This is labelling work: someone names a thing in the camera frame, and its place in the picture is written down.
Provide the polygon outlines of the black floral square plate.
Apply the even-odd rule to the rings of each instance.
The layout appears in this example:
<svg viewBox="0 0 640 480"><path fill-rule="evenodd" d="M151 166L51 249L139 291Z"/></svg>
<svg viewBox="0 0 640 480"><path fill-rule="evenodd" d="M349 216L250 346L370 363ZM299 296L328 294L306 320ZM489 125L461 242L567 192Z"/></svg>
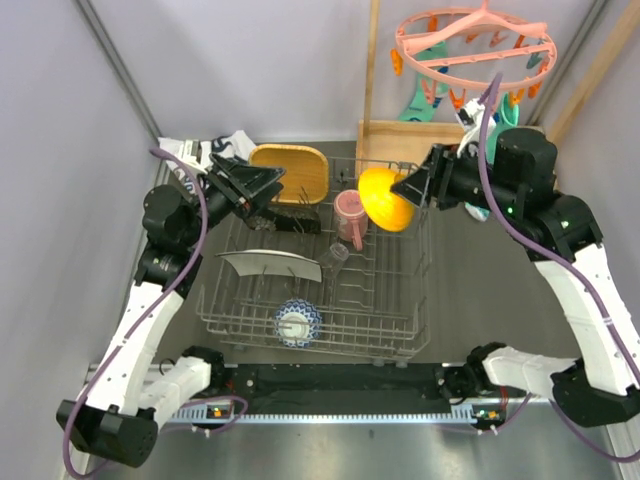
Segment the black floral square plate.
<svg viewBox="0 0 640 480"><path fill-rule="evenodd" d="M271 205L245 220L254 231L320 234L321 220L309 208Z"/></svg>

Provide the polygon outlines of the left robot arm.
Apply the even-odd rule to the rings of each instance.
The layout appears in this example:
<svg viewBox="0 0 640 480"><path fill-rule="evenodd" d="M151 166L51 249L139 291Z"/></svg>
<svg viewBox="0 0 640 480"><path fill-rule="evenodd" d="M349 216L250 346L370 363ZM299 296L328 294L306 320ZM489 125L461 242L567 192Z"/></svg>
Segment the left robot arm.
<svg viewBox="0 0 640 480"><path fill-rule="evenodd" d="M207 173L193 173L169 152L152 155L174 163L191 179L187 199L168 184L143 201L147 243L139 258L117 330L91 380L74 400L64 400L56 420L64 431L63 462L74 479L71 452L106 462L141 466L159 431L194 396L216 396L226 387L221 354L189 348L161 379L146 384L158 345L192 287L207 233L228 215L246 220L268 206L283 186L282 167L255 167L212 155Z"/></svg>

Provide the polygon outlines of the yellow woven-pattern plate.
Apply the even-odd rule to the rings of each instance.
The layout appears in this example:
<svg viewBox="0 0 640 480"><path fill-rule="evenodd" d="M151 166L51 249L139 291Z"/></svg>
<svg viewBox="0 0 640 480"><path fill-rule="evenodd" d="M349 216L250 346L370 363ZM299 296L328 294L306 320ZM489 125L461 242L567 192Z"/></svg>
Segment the yellow woven-pattern plate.
<svg viewBox="0 0 640 480"><path fill-rule="evenodd" d="M329 164L319 150L300 145L262 144L249 156L252 166L279 167L285 175L283 185L273 200L276 204L297 205L321 203L329 193Z"/></svg>

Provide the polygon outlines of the pink ceramic mug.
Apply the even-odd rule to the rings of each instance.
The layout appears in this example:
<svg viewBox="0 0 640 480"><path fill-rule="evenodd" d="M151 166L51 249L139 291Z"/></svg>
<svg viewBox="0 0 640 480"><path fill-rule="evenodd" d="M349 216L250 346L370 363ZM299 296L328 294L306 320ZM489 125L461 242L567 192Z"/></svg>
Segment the pink ceramic mug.
<svg viewBox="0 0 640 480"><path fill-rule="evenodd" d="M359 192L356 189L340 192L333 201L333 208L338 238L350 242L357 251L362 251L369 217L364 210Z"/></svg>

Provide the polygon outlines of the white square plate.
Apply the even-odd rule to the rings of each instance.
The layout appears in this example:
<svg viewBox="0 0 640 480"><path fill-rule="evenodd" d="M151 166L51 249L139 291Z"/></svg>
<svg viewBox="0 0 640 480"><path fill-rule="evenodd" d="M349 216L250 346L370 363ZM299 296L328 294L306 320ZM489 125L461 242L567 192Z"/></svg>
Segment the white square plate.
<svg viewBox="0 0 640 480"><path fill-rule="evenodd" d="M218 257L228 262L243 276L287 276L320 283L322 272L319 263L307 257L278 250L248 249L224 252Z"/></svg>

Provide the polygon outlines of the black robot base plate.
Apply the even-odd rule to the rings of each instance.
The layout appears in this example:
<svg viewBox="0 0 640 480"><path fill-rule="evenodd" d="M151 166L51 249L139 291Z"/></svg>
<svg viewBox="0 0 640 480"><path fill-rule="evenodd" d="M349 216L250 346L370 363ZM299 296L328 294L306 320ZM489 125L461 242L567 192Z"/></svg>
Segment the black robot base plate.
<svg viewBox="0 0 640 480"><path fill-rule="evenodd" d="M240 364L216 367L201 394L235 394L248 401L250 415L366 415L447 413L453 400L488 397L476 391L460 366L392 364Z"/></svg>

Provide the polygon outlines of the clear glass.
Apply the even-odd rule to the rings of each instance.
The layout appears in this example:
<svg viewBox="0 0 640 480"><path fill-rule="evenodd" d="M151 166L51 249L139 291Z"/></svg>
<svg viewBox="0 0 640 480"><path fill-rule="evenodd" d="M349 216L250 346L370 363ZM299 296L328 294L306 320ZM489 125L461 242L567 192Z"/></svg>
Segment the clear glass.
<svg viewBox="0 0 640 480"><path fill-rule="evenodd" d="M332 243L318 260L323 279L335 280L343 269L349 255L350 252L344 244L339 242Z"/></svg>

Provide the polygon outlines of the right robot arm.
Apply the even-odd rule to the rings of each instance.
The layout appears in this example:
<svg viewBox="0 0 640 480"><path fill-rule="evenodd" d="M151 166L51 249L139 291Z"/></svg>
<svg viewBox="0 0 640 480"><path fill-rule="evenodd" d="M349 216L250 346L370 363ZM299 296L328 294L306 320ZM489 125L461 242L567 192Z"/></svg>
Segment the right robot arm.
<svg viewBox="0 0 640 480"><path fill-rule="evenodd" d="M443 392L463 397L513 387L554 402L581 427L639 413L639 335L608 268L603 234L582 199L555 189L556 146L538 130L502 132L493 164L472 145L435 144L392 192L415 206L488 208L491 194L529 260L554 292L580 349L576 359L534 355L501 342L474 348Z"/></svg>

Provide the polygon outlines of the yellow bowl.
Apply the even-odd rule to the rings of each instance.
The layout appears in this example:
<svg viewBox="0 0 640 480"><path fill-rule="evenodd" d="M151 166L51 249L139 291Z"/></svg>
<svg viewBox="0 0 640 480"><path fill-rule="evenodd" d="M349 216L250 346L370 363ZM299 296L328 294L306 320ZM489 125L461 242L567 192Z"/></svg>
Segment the yellow bowl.
<svg viewBox="0 0 640 480"><path fill-rule="evenodd" d="M415 207L391 191L395 183L405 178L405 174L381 167L368 168L359 176L358 192L364 211L385 231L404 231L413 219Z"/></svg>

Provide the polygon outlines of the blue white patterned bowl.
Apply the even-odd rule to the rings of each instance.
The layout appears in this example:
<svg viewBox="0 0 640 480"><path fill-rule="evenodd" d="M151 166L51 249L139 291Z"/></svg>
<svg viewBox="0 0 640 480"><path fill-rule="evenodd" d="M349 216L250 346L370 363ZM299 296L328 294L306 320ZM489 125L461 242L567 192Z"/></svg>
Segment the blue white patterned bowl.
<svg viewBox="0 0 640 480"><path fill-rule="evenodd" d="M317 307L304 299L284 302L274 314L274 333L289 348L308 348L320 336L323 317Z"/></svg>

